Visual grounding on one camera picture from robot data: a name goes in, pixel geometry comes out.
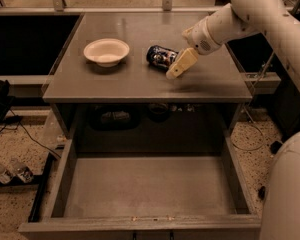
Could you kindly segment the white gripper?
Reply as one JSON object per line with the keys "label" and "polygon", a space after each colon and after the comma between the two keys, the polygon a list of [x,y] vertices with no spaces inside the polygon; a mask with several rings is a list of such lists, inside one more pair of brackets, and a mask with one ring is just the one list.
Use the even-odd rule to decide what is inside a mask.
{"label": "white gripper", "polygon": [[192,48],[182,49],[166,72],[168,79],[175,79],[187,71],[198,61],[199,55],[208,55],[218,50],[221,45],[217,43],[208,30],[208,18],[205,17],[193,27],[182,32],[182,37],[187,40]]}

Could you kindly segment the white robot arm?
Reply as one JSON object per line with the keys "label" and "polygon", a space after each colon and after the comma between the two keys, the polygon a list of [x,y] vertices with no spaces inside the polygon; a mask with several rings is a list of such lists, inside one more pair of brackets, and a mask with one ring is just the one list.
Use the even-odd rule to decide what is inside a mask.
{"label": "white robot arm", "polygon": [[[300,94],[300,21],[283,0],[231,0],[183,32],[188,47],[181,50],[166,76],[176,78],[200,55],[228,41],[260,33],[272,51],[279,74],[288,77]],[[275,155],[264,199],[260,240],[300,240],[300,131]]]}

